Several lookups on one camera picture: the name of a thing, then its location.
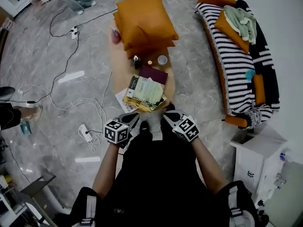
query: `gray marble floor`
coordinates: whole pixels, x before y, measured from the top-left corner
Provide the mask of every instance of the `gray marble floor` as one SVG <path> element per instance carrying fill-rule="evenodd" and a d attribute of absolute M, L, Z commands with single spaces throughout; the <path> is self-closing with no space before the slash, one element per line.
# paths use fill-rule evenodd
<path fill-rule="evenodd" d="M 64 34 L 74 25 L 113 10 L 118 1 L 96 0 L 98 4 L 86 9 L 81 16 L 67 9 L 55 20 L 52 32 Z M 196 118 L 201 139 L 231 180 L 235 151 L 228 142 L 238 129 L 221 121 L 224 111 L 219 79 L 205 31 L 193 13 L 196 1 L 163 0 L 180 36 L 176 47 L 169 48 L 176 79 L 173 102 L 177 108 Z M 51 19 L 64 7 L 60 0 L 52 0 L 43 6 L 35 3 L 18 16 L 2 57 L 1 86 L 19 88 L 25 82 L 41 85 L 47 91 L 51 89 L 54 77 L 64 70 L 67 58 L 77 46 L 70 36 L 53 38 L 49 34 Z M 107 28 L 112 18 L 112 15 L 106 15 L 80 28 L 81 41 L 91 33 L 102 32 L 81 44 L 69 62 L 68 73 L 83 70 L 85 75 L 69 83 L 55 84 L 52 97 L 59 107 L 65 107 L 80 97 L 95 98 L 101 102 L 110 74 Z M 16 92 L 12 99 L 37 100 L 43 95 L 42 90 L 35 88 L 23 96 Z M 91 187 L 100 165 L 99 162 L 76 163 L 75 158 L 100 156 L 102 159 L 108 143 L 103 140 L 96 153 L 92 153 L 89 145 L 78 135 L 78 127 L 82 123 L 90 129 L 100 127 L 93 105 L 79 105 L 65 112 L 55 109 L 49 98 L 43 99 L 41 104 L 44 111 L 41 120 L 31 124 L 31 136 L 23 136 L 19 126 L 4 130 L 2 135 L 29 180 L 33 181 L 45 173 L 55 174 L 57 178 L 51 187 L 64 205 L 71 206 L 81 187 Z M 123 112 L 111 85 L 105 93 L 103 108 L 108 119 Z M 153 112 L 141 116 L 142 120 L 149 120 L 155 139 L 162 137 L 159 131 L 160 114 Z M 9 173 L 22 189 L 28 184 L 27 180 L 9 150 L 4 152 L 4 157 Z M 119 156 L 117 171 L 121 163 L 122 157 Z"/>

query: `white cup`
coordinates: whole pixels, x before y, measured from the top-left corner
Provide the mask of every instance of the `white cup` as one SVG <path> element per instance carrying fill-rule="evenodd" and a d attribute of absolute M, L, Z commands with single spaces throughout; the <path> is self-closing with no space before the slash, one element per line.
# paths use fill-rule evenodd
<path fill-rule="evenodd" d="M 158 64 L 164 66 L 167 63 L 167 57 L 165 55 L 160 55 L 158 57 Z"/>

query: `green cloth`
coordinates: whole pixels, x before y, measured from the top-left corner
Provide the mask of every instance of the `green cloth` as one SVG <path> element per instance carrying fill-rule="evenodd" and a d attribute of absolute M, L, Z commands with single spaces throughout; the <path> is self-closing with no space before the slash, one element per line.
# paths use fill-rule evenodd
<path fill-rule="evenodd" d="M 238 32 L 244 41 L 248 40 L 255 44 L 257 38 L 256 18 L 241 8 L 236 9 L 226 5 L 223 10 L 226 21 L 233 30 Z"/>

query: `pink object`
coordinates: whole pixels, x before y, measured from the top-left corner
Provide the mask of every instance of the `pink object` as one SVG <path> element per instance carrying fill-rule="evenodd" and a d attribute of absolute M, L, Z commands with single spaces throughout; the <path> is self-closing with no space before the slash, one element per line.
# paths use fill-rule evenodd
<path fill-rule="evenodd" d="M 119 31 L 117 31 L 116 29 L 112 29 L 112 32 L 111 32 L 111 37 L 112 37 L 112 41 L 117 44 L 121 41 L 121 35 L 119 33 Z"/>

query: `round wooden coffee table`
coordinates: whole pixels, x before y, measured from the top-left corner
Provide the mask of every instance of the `round wooden coffee table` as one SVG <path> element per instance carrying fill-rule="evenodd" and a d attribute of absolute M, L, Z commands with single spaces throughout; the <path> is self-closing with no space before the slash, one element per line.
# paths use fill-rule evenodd
<path fill-rule="evenodd" d="M 116 23 L 113 20 L 110 25 L 112 28 L 117 29 Z M 131 60 L 127 58 L 126 51 L 124 51 L 123 42 L 121 41 L 118 44 L 114 44 L 111 39 L 111 28 L 108 30 L 108 44 L 110 50 L 110 58 L 111 58 L 111 69 L 112 69 L 112 78 L 113 78 L 113 88 L 114 93 L 117 94 L 122 90 L 128 88 L 128 85 L 133 77 L 133 74 L 138 75 L 139 71 L 134 68 Z M 158 56 L 165 55 L 168 58 L 165 66 L 158 65 Z M 153 68 L 164 71 L 168 73 L 167 81 L 164 88 L 164 95 L 167 100 L 165 103 L 160 105 L 157 109 L 161 109 L 166 107 L 170 101 L 172 100 L 175 94 L 175 78 L 174 73 L 171 68 L 171 63 L 169 59 L 169 53 L 167 48 L 163 48 L 153 53 L 143 55 L 140 57 L 143 65 L 147 65 L 148 61 L 152 61 Z"/>

